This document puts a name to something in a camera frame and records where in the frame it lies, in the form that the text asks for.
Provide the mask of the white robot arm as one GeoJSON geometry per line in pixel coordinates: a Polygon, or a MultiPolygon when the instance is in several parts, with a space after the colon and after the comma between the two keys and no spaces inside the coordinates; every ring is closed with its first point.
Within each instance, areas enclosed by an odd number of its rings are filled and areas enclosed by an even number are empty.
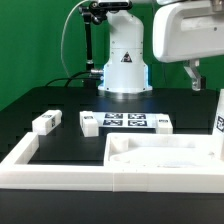
{"type": "Polygon", "coordinates": [[[136,3],[160,5],[153,20],[155,58],[165,63],[184,61],[192,89],[204,89],[199,60],[224,55],[224,0],[94,0],[93,21],[110,24],[110,56],[98,90],[117,96],[152,90],[143,60],[144,26],[129,13],[136,3]]]}

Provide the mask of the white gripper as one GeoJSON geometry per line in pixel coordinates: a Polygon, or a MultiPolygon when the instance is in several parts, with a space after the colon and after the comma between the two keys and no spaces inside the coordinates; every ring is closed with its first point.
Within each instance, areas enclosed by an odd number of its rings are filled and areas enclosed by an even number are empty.
{"type": "Polygon", "coordinates": [[[187,60],[192,89],[200,91],[198,59],[224,54],[224,11],[214,12],[210,0],[161,7],[153,22],[153,54],[161,62],[187,60]]]}

